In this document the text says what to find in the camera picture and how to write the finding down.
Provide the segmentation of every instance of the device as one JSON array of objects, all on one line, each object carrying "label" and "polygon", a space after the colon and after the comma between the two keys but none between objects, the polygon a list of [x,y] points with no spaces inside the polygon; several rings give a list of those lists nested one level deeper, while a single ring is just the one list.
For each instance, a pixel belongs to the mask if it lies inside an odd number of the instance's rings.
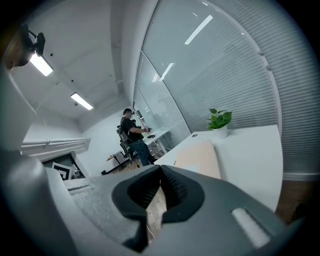
[{"label": "device", "polygon": [[3,56],[7,69],[26,65],[35,53],[38,57],[43,56],[45,42],[43,33],[36,35],[27,24],[22,24]]},{"label": "device", "polygon": [[[173,166],[63,181],[36,158],[18,151],[0,156],[3,200],[48,255],[274,255],[299,226],[286,228],[227,181]],[[167,211],[159,237],[148,244],[146,208],[160,186]],[[238,209],[251,220],[233,214]]]}]

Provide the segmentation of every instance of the white pot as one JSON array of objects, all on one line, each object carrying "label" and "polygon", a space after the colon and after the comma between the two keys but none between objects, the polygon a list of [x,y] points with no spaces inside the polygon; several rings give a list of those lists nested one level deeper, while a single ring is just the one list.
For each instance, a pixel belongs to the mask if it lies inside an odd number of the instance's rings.
[{"label": "white pot", "polygon": [[218,139],[225,139],[225,138],[228,136],[227,126],[225,125],[225,126],[222,127],[222,128],[214,129],[214,130],[213,130],[213,136],[214,136],[215,138],[218,138]]}]

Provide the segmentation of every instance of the jeans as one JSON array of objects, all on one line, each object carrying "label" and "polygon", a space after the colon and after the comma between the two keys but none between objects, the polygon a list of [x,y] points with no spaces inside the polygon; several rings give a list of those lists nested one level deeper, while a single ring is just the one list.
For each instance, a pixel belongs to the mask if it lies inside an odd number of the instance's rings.
[{"label": "jeans", "polygon": [[129,146],[138,154],[143,166],[148,166],[149,162],[153,165],[156,161],[156,159],[149,153],[148,146],[142,139],[130,143]]}]

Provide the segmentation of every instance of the ceiling light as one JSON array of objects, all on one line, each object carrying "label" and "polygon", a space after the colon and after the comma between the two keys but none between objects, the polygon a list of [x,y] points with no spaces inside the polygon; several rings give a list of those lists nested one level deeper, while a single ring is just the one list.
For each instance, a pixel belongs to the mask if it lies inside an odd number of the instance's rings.
[{"label": "ceiling light", "polygon": [[209,15],[205,18],[205,20],[193,31],[193,33],[190,35],[190,37],[185,41],[185,45],[190,44],[190,42],[195,38],[195,36],[211,21],[213,17]]},{"label": "ceiling light", "polygon": [[81,98],[79,96],[78,93],[73,93],[71,94],[71,98],[74,99],[76,102],[78,102],[79,104],[81,104],[82,106],[84,106],[87,110],[91,110],[93,109],[94,107],[91,106],[88,102],[86,102],[83,98]]},{"label": "ceiling light", "polygon": [[32,55],[30,62],[45,76],[53,71],[45,59],[43,57],[38,57],[36,53]]},{"label": "ceiling light", "polygon": [[173,65],[173,63],[170,63],[169,66],[166,68],[166,70],[163,72],[163,75],[161,76],[161,80],[163,80],[165,78],[166,74],[169,72],[172,65]]}]

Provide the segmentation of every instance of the white desk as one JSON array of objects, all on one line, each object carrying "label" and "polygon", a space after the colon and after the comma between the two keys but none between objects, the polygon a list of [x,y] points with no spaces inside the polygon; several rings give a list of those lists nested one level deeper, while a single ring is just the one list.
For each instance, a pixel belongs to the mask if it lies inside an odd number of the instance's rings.
[{"label": "white desk", "polygon": [[192,133],[154,164],[174,166],[181,150],[209,139],[214,145],[221,178],[275,211],[283,179],[283,154],[278,127],[270,125],[228,130],[225,139],[214,138],[213,133]]},{"label": "white desk", "polygon": [[[143,141],[145,144],[147,144],[148,146],[152,143],[155,142],[156,140],[158,140],[161,136],[165,135],[168,132],[168,130],[161,130],[161,131],[154,131],[153,133],[151,133],[150,135],[155,135],[154,138],[143,138]],[[158,140],[158,143],[163,151],[163,153],[167,153],[164,145],[162,144],[162,142],[160,140]]]}]

